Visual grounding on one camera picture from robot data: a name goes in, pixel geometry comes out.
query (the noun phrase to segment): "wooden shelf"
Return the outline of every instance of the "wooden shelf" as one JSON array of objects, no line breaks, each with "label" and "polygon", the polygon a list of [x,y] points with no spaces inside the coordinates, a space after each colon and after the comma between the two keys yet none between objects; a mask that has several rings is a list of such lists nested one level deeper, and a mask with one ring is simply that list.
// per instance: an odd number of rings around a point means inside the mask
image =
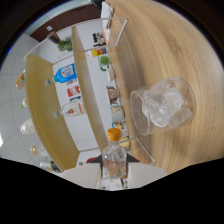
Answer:
[{"label": "wooden shelf", "polygon": [[72,47],[75,60],[75,69],[78,76],[80,89],[82,92],[83,102],[97,144],[102,152],[102,150],[108,145],[108,141],[97,106],[87,65],[86,54],[84,52],[84,48],[76,27],[72,28]]},{"label": "wooden shelf", "polygon": [[53,77],[53,65],[33,54],[26,62],[26,97],[36,132],[50,157],[61,171],[76,167],[79,151],[63,116],[53,117],[60,110],[55,84],[45,86]]}]

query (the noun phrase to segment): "wooden table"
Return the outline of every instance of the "wooden table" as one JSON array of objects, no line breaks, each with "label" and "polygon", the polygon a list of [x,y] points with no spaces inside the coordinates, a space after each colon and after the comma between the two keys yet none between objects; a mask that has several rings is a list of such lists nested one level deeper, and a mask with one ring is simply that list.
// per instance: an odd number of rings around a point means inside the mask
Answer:
[{"label": "wooden table", "polygon": [[[107,0],[114,17],[128,23],[117,47],[108,48],[116,72],[130,136],[134,127],[131,91],[164,78],[181,77],[191,87],[196,111],[193,121],[175,131],[140,137],[155,159],[155,166],[169,174],[189,165],[224,155],[224,73],[205,37],[173,10],[150,0]],[[115,42],[121,22],[112,20],[110,42]],[[150,163],[148,155],[132,143],[132,155]]]}]

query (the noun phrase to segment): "bottle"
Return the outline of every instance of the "bottle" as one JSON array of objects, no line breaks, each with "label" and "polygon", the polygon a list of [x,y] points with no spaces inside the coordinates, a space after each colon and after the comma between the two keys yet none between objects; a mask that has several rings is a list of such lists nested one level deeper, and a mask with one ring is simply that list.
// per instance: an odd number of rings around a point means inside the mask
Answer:
[{"label": "bottle", "polygon": [[64,117],[75,117],[82,114],[86,114],[82,99],[66,103],[60,111],[53,112],[55,118],[58,118],[60,115],[63,115]]},{"label": "bottle", "polygon": [[58,69],[56,75],[54,75],[51,80],[48,79],[45,81],[45,85],[49,86],[52,81],[65,83],[65,82],[68,82],[68,81],[70,81],[72,79],[76,79],[76,78],[77,78],[77,74],[75,72],[75,64],[72,63],[63,68]]},{"label": "bottle", "polygon": [[102,151],[104,175],[110,179],[117,179],[125,176],[127,153],[119,145],[121,130],[110,128],[107,131],[109,145]]},{"label": "bottle", "polygon": [[40,167],[43,169],[43,170],[47,170],[49,172],[57,172],[57,173],[61,173],[60,169],[57,167],[57,165],[54,163],[54,161],[42,161],[40,162]]}]

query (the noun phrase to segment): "jar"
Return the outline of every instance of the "jar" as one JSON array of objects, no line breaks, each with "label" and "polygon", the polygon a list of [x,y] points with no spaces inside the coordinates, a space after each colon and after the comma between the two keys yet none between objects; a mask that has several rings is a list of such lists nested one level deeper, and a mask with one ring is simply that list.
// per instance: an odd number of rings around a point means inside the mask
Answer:
[{"label": "jar", "polygon": [[29,120],[25,121],[24,124],[22,124],[20,126],[20,131],[23,134],[34,134],[34,133],[36,133],[36,130],[35,130],[33,122],[32,122],[32,119],[29,119]]}]

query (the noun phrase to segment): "wooden panel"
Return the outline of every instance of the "wooden panel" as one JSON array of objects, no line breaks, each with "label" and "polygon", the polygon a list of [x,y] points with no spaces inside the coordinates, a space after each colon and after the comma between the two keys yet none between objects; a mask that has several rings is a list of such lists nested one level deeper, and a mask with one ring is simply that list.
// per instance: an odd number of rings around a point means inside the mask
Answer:
[{"label": "wooden panel", "polygon": [[82,92],[82,98],[97,144],[102,151],[108,145],[108,141],[97,106],[86,55],[83,52],[84,48],[76,27],[72,28],[72,46],[75,59],[75,69]]},{"label": "wooden panel", "polygon": [[35,30],[30,36],[41,42],[51,32],[46,29],[48,26],[51,26],[53,30],[57,32],[76,23],[100,18],[100,14],[101,10],[97,9],[94,5],[86,5],[75,8],[47,21],[41,27]]},{"label": "wooden panel", "polygon": [[[156,161],[168,173],[224,155],[224,73],[204,36],[175,11],[149,0],[107,0],[114,17],[128,23],[117,47],[108,48],[129,133],[138,134],[129,104],[131,91],[169,77],[181,77],[196,100],[193,121],[185,128],[140,137]],[[119,22],[111,24],[114,42]],[[149,157],[135,144],[133,155],[142,163]]]},{"label": "wooden panel", "polygon": [[53,76],[52,64],[30,54],[26,62],[26,96],[37,134],[61,171],[76,166],[79,151],[70,135],[64,117],[53,117],[60,110],[55,85],[45,86]]}]

